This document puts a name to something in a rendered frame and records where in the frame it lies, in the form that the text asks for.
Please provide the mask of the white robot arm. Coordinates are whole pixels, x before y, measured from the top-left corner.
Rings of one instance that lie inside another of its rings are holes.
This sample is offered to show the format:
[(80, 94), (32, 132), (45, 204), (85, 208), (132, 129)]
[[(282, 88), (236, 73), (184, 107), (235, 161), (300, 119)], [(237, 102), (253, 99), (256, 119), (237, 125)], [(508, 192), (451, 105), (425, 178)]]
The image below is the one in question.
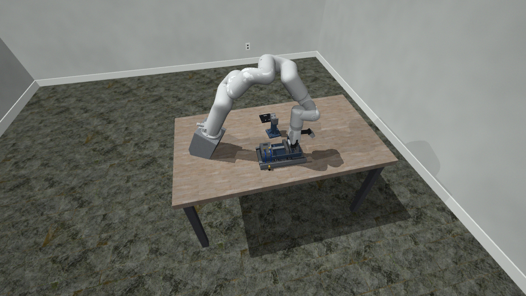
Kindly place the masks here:
[(220, 137), (221, 127), (232, 109), (233, 99), (239, 99), (254, 84), (268, 85), (274, 82), (276, 72), (281, 73), (283, 86), (292, 99), (300, 104), (291, 110), (290, 128), (299, 131), (303, 127), (304, 120), (318, 120), (321, 113), (298, 75), (296, 63), (286, 58), (265, 54), (259, 58), (258, 68), (233, 70), (222, 80), (208, 119), (204, 123), (196, 124), (202, 134), (209, 139)]

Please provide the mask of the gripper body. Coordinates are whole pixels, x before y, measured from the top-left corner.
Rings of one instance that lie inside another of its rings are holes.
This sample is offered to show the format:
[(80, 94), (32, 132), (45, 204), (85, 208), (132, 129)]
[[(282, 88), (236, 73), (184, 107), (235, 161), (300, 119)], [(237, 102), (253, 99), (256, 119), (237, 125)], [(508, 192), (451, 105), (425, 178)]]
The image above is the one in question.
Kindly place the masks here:
[[(292, 130), (290, 127), (289, 127), (289, 130), (288, 130), (288, 137), (291, 141), (291, 144), (294, 145), (296, 143), (296, 140), (298, 140), (298, 142), (300, 143), (300, 138), (301, 138), (301, 130), (299, 131), (294, 131)], [(298, 143), (298, 144), (299, 144)]]

